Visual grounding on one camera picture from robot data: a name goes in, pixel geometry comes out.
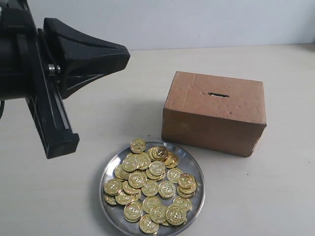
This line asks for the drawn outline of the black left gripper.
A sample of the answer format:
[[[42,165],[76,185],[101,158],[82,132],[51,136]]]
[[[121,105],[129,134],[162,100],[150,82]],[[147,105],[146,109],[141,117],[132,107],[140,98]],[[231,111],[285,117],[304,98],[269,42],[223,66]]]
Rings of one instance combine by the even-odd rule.
[[[128,64],[130,53],[123,45],[84,34],[57,18],[45,18],[43,26],[36,28],[27,1],[0,2],[1,100],[43,92],[66,99]]]

